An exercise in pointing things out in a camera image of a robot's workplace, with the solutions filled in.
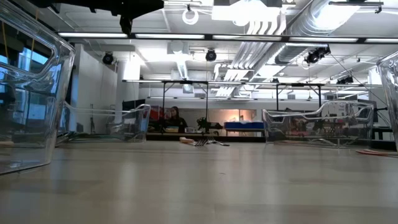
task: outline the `ceiling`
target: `ceiling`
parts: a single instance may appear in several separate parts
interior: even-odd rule
[[[63,4],[60,14],[50,9],[37,9],[25,0],[15,0],[31,14],[39,10],[39,19],[53,27],[57,31],[75,32],[121,32],[119,16],[114,17],[108,11],[98,11],[96,14],[88,8]],[[296,6],[286,12],[287,23],[293,19],[300,10],[307,5],[309,0],[295,0]],[[332,35],[337,36],[388,36],[398,35],[398,1],[383,0],[383,11],[375,14],[375,8],[361,8],[345,24],[337,28]],[[192,7],[211,13],[212,0],[202,0],[202,7]],[[185,6],[165,5],[164,11],[159,10],[137,19],[134,19],[133,32],[173,32],[173,33],[212,33],[212,34],[243,34],[248,26],[239,27],[231,21],[213,21],[211,16],[200,13],[195,25],[187,25],[182,20],[182,12]],[[168,40],[91,40],[90,45],[134,45],[142,59],[146,62],[142,66],[143,74],[165,74],[177,69],[173,61],[164,59],[167,51]],[[240,42],[207,42],[189,41],[190,51],[193,52],[192,60],[187,61],[188,70],[213,71],[218,62],[230,62],[238,52]],[[218,55],[216,62],[206,62],[207,49],[213,48]],[[308,76],[312,82],[322,82],[333,75],[338,75],[347,70],[352,70],[354,75],[362,82],[367,80],[368,69],[375,66],[375,62],[381,57],[398,50],[398,45],[330,45],[332,56],[327,56],[320,63],[306,69],[302,67],[303,58],[293,62],[293,66],[283,69],[284,76],[280,82],[304,82]]]

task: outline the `person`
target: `person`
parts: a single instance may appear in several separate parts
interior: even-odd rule
[[[173,106],[171,109],[171,118],[167,120],[166,125],[167,126],[175,126],[178,127],[178,132],[179,133],[184,133],[185,128],[187,126],[187,122],[183,118],[180,117],[180,112],[178,111],[178,107]]]

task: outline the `track light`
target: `track light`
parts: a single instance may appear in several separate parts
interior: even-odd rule
[[[206,54],[206,61],[214,62],[217,59],[217,54],[214,49],[209,49]]]
[[[337,80],[336,84],[350,84],[353,82],[354,82],[353,77],[350,76],[350,77],[343,78],[341,80]]]
[[[105,56],[102,58],[102,62],[105,65],[112,65],[113,60],[114,60],[114,58],[113,58],[113,53],[112,52],[106,52]]]
[[[317,63],[319,60],[323,59],[325,55],[330,54],[330,48],[327,47],[319,47],[315,50],[309,51],[308,56],[304,59],[307,64]]]

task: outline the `security camera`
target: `security camera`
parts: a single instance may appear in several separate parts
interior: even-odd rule
[[[114,58],[112,52],[106,52],[105,56],[102,58],[102,62],[104,62],[105,65],[112,65],[113,60]]]
[[[206,61],[214,62],[217,58],[217,54],[214,49],[209,49],[206,54]]]

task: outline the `spotlight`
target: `spotlight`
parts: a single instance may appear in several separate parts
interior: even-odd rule
[[[315,50],[312,50],[308,53],[308,56],[304,59],[307,64],[317,63],[319,60],[323,59],[325,55],[330,54],[330,48],[327,47],[319,47]]]
[[[113,60],[114,58],[112,52],[106,52],[105,56],[102,58],[102,62],[104,62],[105,65],[112,65]]]
[[[206,54],[206,61],[214,62],[217,58],[217,54],[214,49],[209,49]]]

